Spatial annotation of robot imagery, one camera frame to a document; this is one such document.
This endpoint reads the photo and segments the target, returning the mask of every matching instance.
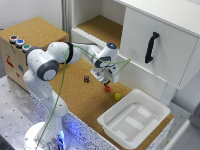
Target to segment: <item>white plastic bin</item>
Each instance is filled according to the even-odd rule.
[[[97,120],[119,145],[135,149],[169,113],[169,108],[152,97],[133,90]]]

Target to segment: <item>cardboard box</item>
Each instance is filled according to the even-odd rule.
[[[0,51],[6,74],[28,91],[23,80],[23,74],[28,70],[25,54],[22,49],[10,44],[9,38],[12,35],[17,35],[19,39],[25,40],[26,44],[39,46],[44,51],[52,42],[68,42],[69,35],[40,17],[0,31]]]

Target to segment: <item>white drawer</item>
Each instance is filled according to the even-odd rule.
[[[154,40],[153,60],[146,64],[145,56],[153,32],[160,36]],[[126,8],[120,54],[176,86],[181,83],[197,41],[196,36]]]

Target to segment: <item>cabinet shelf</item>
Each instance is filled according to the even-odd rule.
[[[106,43],[114,43],[120,48],[123,26],[112,20],[100,15],[77,27]]]

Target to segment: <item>black handle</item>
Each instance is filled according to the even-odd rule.
[[[153,57],[151,57],[151,53],[152,53],[152,49],[153,49],[153,45],[154,45],[154,40],[158,37],[159,37],[159,34],[156,33],[156,32],[153,32],[153,36],[151,37],[151,39],[149,41],[147,53],[146,53],[146,56],[145,56],[145,63],[146,64],[153,60]]]

